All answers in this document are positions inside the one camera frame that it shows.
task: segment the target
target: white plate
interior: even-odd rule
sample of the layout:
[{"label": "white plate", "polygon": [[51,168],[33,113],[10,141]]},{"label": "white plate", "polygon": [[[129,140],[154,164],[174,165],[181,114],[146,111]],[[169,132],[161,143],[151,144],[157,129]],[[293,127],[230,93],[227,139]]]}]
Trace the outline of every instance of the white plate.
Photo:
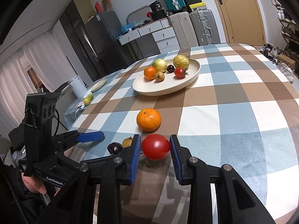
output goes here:
[{"label": "white plate", "polygon": [[[167,65],[173,65],[173,60],[167,60]],[[148,81],[143,74],[133,82],[133,89],[140,94],[146,96],[160,96],[178,91],[190,83],[197,77],[200,70],[200,64],[197,60],[189,58],[188,75],[183,79],[177,79],[174,73],[164,73],[165,79],[162,82],[156,80]]]},{"label": "white plate", "polygon": [[94,93],[95,91],[99,90],[102,86],[104,86],[104,84],[106,83],[107,79],[103,78],[102,80],[100,80],[99,82],[97,82],[95,85],[92,86],[92,88],[90,89],[92,93]]}]

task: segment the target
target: drawer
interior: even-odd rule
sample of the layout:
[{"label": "drawer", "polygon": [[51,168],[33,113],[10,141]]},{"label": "drawer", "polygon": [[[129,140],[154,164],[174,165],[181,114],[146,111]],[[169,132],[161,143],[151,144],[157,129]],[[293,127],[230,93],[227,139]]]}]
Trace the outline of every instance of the drawer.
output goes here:
[{"label": "drawer", "polygon": [[161,54],[167,54],[170,51],[175,51],[175,50],[179,50],[179,49],[181,49],[180,46],[179,45],[175,45],[175,46],[172,46],[172,47],[169,47],[169,48],[161,49],[160,53]]},{"label": "drawer", "polygon": [[160,40],[157,42],[159,49],[165,49],[167,47],[178,45],[178,40],[176,37],[171,37],[168,39]]},{"label": "drawer", "polygon": [[168,28],[168,29],[162,29],[160,31],[154,32],[153,37],[155,41],[160,41],[163,39],[171,38],[175,36],[173,28]]},{"label": "drawer", "polygon": [[162,19],[160,21],[161,21],[161,24],[162,24],[163,28],[166,28],[166,27],[170,26],[168,18]]},{"label": "drawer", "polygon": [[140,34],[138,33],[138,30],[133,30],[133,31],[130,31],[129,33],[123,35],[122,37],[120,37],[118,40],[119,40],[119,43],[121,45],[123,44],[126,44],[134,39],[137,39],[140,37]]},{"label": "drawer", "polygon": [[149,25],[146,25],[146,26],[138,29],[138,31],[140,33],[140,36],[143,36],[143,35],[155,32],[155,31],[157,31],[159,29],[162,29],[162,28],[163,27],[162,27],[161,22],[157,21],[157,22],[151,23]]}]

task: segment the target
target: silver bolt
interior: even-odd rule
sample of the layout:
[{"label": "silver bolt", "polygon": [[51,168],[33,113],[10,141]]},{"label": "silver bolt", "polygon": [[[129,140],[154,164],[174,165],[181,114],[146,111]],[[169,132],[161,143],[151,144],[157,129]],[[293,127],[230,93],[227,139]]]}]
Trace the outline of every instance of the silver bolt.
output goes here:
[{"label": "silver bolt", "polygon": [[190,161],[190,162],[193,162],[193,163],[196,163],[196,162],[198,162],[198,158],[192,156],[192,157],[189,157],[189,161]]},{"label": "silver bolt", "polygon": [[121,157],[119,157],[119,156],[113,159],[113,161],[114,161],[115,163],[120,163],[120,162],[122,162],[122,160],[123,160],[123,159],[122,159]]},{"label": "silver bolt", "polygon": [[223,168],[224,168],[224,170],[226,170],[226,171],[230,171],[230,170],[232,169],[231,165],[229,165],[229,164],[225,164],[225,165],[223,166]]},{"label": "silver bolt", "polygon": [[88,166],[87,165],[82,165],[81,167],[80,167],[80,171],[81,172],[86,172],[88,170]]}]

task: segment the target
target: red tomato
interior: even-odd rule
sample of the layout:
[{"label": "red tomato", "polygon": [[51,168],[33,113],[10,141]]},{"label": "red tomato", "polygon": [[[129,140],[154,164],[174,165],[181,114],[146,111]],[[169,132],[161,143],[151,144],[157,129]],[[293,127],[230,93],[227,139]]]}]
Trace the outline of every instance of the red tomato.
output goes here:
[{"label": "red tomato", "polygon": [[161,160],[170,151],[169,141],[159,134],[150,134],[141,143],[143,154],[150,160]]},{"label": "red tomato", "polygon": [[175,69],[174,71],[174,75],[179,78],[182,79],[184,78],[186,75],[188,75],[188,73],[186,72],[186,70],[184,68],[180,68],[178,67],[177,69]]}]

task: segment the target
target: tablecloth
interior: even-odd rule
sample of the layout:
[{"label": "tablecloth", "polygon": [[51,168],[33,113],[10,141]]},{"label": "tablecloth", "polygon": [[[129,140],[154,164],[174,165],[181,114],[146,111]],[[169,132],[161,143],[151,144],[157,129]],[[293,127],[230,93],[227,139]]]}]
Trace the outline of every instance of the tablecloth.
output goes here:
[{"label": "tablecloth", "polygon": [[[116,72],[114,72],[114,73],[111,73],[110,75],[108,75],[108,76],[106,76],[106,77],[104,77],[104,78],[106,78],[107,79],[107,81],[106,81],[106,83],[105,83],[105,85],[101,88],[101,89],[99,89],[98,91],[96,91],[96,92],[94,92],[93,93],[93,95],[94,95],[94,98],[96,97],[96,96],[98,96],[99,94],[101,94],[101,91],[102,90],[104,90],[104,88],[113,80],[113,79],[115,79],[122,71],[123,71],[124,69],[121,69],[121,70],[119,70],[119,71],[116,71]],[[87,90],[88,89],[91,89],[92,88],[92,86],[93,85],[95,85],[97,82],[99,82],[100,80],[102,80],[102,78],[101,79],[99,79],[99,80],[97,80],[97,81],[95,81],[94,83],[92,83],[91,85],[89,85],[88,87],[87,87]],[[77,114],[76,114],[76,111],[77,111],[77,107],[78,107],[78,105],[79,105],[79,103],[81,103],[82,102],[82,100],[83,99],[76,99],[69,107],[68,107],[68,109],[64,112],[64,120],[65,120],[65,123],[66,123],[66,126],[68,127],[68,128],[70,128],[71,126],[72,126],[72,124],[76,121],[76,118],[82,113],[82,111],[80,111],[80,112],[77,112]]]},{"label": "tablecloth", "polygon": [[[143,96],[132,84],[154,59],[183,54],[201,64],[187,88],[164,96]],[[105,134],[102,142],[79,143],[71,158],[109,155],[111,142],[140,131],[136,116],[155,108],[162,117],[155,133],[180,144],[209,165],[232,165],[277,223],[285,223],[299,197],[299,96],[285,76],[255,48],[244,44],[207,45],[142,59],[98,95],[71,130]],[[162,161],[141,155],[133,186],[122,186],[124,223],[186,223],[189,186],[175,179],[170,154]],[[212,185],[213,221],[217,223]]]}]

